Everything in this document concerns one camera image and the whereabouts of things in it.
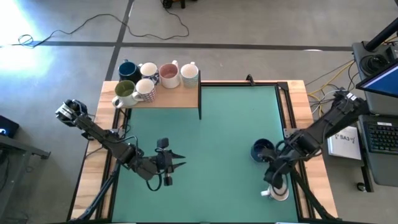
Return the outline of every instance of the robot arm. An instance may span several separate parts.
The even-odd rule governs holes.
[[[264,180],[274,187],[282,187],[282,175],[291,172],[299,160],[307,161],[322,149],[327,138],[336,134],[347,125],[355,122],[358,116],[368,112],[366,101],[357,98],[349,91],[341,89],[334,94],[331,109],[306,129],[294,132],[284,142],[282,150],[271,154],[263,152],[268,158],[269,168]]]
[[[124,167],[132,169],[146,181],[151,180],[154,175],[164,174],[164,184],[172,185],[170,174],[174,172],[174,169],[185,163],[172,164],[172,159],[185,157],[165,149],[169,146],[169,139],[167,138],[157,141],[156,156],[144,157],[144,152],[138,148],[137,143],[126,143],[124,142],[125,139],[119,139],[118,133],[103,130],[95,124],[88,116],[86,105],[77,100],[67,100],[55,114],[67,126],[83,130],[83,137],[88,139],[92,136],[98,140],[105,149],[111,151],[112,155]]]

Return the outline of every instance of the floor stripe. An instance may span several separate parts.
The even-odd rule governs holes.
[[[116,42],[86,42],[86,41],[46,41],[40,46],[69,46],[69,47],[113,47]]]
[[[127,24],[129,22],[129,14],[130,14],[130,10],[131,10],[133,2],[134,2],[134,0],[129,0],[129,2],[127,4],[127,7],[126,7],[126,12],[124,12],[123,22],[125,24]],[[121,44],[122,44],[122,41],[123,41],[125,33],[126,33],[126,26],[122,24],[121,27],[120,27],[118,39],[117,39],[117,41],[115,43],[116,45],[115,45],[115,47],[113,49],[111,61],[109,62],[108,71],[106,72],[105,81],[111,81],[112,80],[113,71],[114,71],[114,68],[116,67],[116,62],[118,60],[120,47],[121,47]]]
[[[158,48],[191,48],[191,49],[247,49],[247,50],[319,50],[352,52],[351,47],[344,46],[304,46],[304,45],[260,45],[260,44],[183,44],[183,43],[122,43],[121,47],[158,47]]]

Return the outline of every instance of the gray floor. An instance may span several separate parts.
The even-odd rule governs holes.
[[[99,13],[122,19],[127,2],[2,2],[0,45],[15,43],[22,34],[42,40],[55,29],[71,31]],[[184,10],[176,4],[171,11],[189,26],[190,36],[186,39],[162,41],[126,33],[123,41],[347,47],[377,34],[395,18],[398,8],[393,0],[199,0],[187,1]],[[135,34],[184,35],[177,18],[168,15],[158,0],[135,0],[130,15],[128,24]],[[57,34],[51,41],[115,42],[120,27],[113,18],[100,17],[71,36]],[[26,174],[12,196],[7,216],[23,217],[23,211],[29,215],[29,223],[66,219],[87,142],[79,130],[56,120],[54,111],[63,100],[76,98],[95,112],[113,50],[75,46],[0,49],[0,93],[6,96],[0,98],[0,114],[21,125],[18,140],[52,151],[47,161],[31,161],[35,169]],[[351,52],[144,47],[122,47],[116,56],[116,65],[125,58],[158,65],[172,60],[180,65],[195,61],[206,80],[239,80],[250,73],[255,79],[306,82],[352,59]],[[118,79],[116,69],[111,78]],[[312,83],[307,90],[318,89],[329,78]],[[344,73],[333,84],[346,88],[348,82]],[[360,91],[354,92],[363,96]],[[354,186],[361,180],[357,162],[325,156],[325,163],[341,218],[396,222],[398,189],[375,185],[374,193],[358,192]]]

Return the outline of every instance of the mug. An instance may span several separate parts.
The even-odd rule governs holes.
[[[159,83],[159,71],[157,66],[152,62],[139,64],[139,71],[141,72],[142,78],[148,78],[154,82],[155,85]]]
[[[250,156],[256,162],[268,162],[269,156],[276,157],[275,146],[268,139],[258,139],[250,149]]]
[[[132,93],[136,90],[136,85],[130,80],[124,80],[119,82],[114,92],[116,96],[112,99],[112,104],[116,108],[122,108],[127,106],[133,106],[137,101],[132,97]]]
[[[289,197],[289,189],[286,189],[287,186],[285,184],[285,182],[282,184],[282,187],[280,189],[276,188],[276,187],[272,187],[272,185],[270,184],[268,186],[268,189],[265,191],[261,192],[261,196],[267,196],[271,199],[277,200],[277,201],[284,201]],[[277,195],[275,192],[277,192],[278,194],[282,194],[284,193],[284,191],[286,190],[286,193],[283,194],[282,196]]]
[[[135,63],[129,62],[127,59],[124,59],[118,70],[121,80],[130,80],[137,84],[137,82],[141,79],[141,73],[137,65]]]
[[[160,82],[166,88],[175,88],[180,84],[178,75],[178,63],[174,60],[172,63],[164,64],[159,69]]]
[[[132,97],[137,101],[145,101],[151,103],[155,101],[156,89],[155,84],[148,78],[143,78],[137,83],[137,91],[132,94]]]
[[[182,82],[187,88],[193,88],[198,83],[199,69],[195,62],[184,65],[181,68]]]

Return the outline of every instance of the green table surface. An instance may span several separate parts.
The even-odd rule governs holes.
[[[291,185],[283,202],[261,197],[267,164],[250,157],[255,140],[283,139],[274,86],[204,86],[202,120],[197,109],[137,108],[129,124],[127,135],[147,156],[167,137],[169,149],[186,157],[174,162],[187,163],[157,192],[122,168],[114,222],[297,222]]]

